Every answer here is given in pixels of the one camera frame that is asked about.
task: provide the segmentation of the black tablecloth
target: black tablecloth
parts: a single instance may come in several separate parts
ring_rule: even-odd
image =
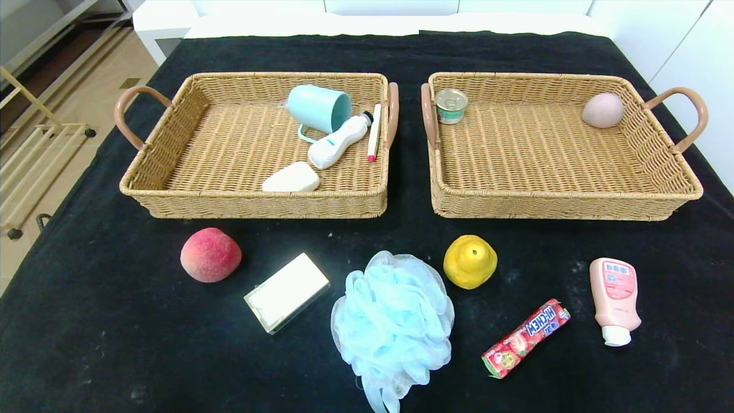
[[[696,148],[705,194],[657,223],[448,220],[429,195],[420,84],[436,71],[595,73],[652,90],[602,37],[422,34],[184,40],[150,81],[173,96],[203,71],[369,71],[400,85],[388,210],[373,220],[159,220],[120,194],[135,150],[115,129],[0,298],[0,412],[367,412],[332,341],[346,274],[382,249],[441,269],[447,246],[477,234],[499,255],[477,290],[447,282],[456,309],[451,361],[414,386],[404,412],[723,412],[734,398],[734,200]],[[127,112],[145,136],[163,108]],[[674,140],[683,131],[662,107]],[[218,226],[242,247],[228,279],[200,284],[179,252]],[[306,252],[331,289],[274,336],[242,297]],[[603,345],[589,263],[610,256],[639,274],[642,326]],[[479,355],[540,304],[572,320],[502,381]]]

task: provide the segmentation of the woven basket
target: woven basket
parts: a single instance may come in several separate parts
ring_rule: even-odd
[[[263,181],[308,160],[299,124],[283,102],[297,85],[342,90],[352,112],[383,110],[378,162],[366,161],[367,139],[351,145],[331,168],[316,171],[313,192],[265,193]],[[398,88],[377,73],[198,73],[169,101],[134,87],[117,102],[115,121],[138,148],[120,182],[156,218],[374,218],[387,208],[388,159],[398,120]],[[140,92],[168,108],[143,143],[123,118]],[[319,139],[325,134],[309,131]]]
[[[438,124],[435,93],[469,98],[457,124]],[[597,129],[581,120],[598,93],[618,95],[625,114]],[[675,145],[650,111],[673,93],[699,112]],[[615,76],[434,73],[421,88],[429,141],[431,200],[447,218],[664,220],[703,189],[681,155],[705,128],[701,98],[678,87],[645,103]]]

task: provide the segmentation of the canned food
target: canned food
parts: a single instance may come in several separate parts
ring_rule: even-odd
[[[458,89],[444,89],[436,93],[436,107],[438,108],[438,121],[452,125],[464,118],[466,105],[469,98]]]

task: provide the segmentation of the toy lemon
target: toy lemon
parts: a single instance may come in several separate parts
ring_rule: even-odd
[[[443,272],[457,286],[473,290],[490,279],[497,269],[497,253],[476,235],[462,235],[451,243],[443,257]]]

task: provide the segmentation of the hi-chew candy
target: hi-chew candy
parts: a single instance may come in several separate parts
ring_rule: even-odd
[[[494,378],[503,378],[530,353],[536,344],[563,326],[571,315],[552,298],[536,312],[482,354],[482,361]]]

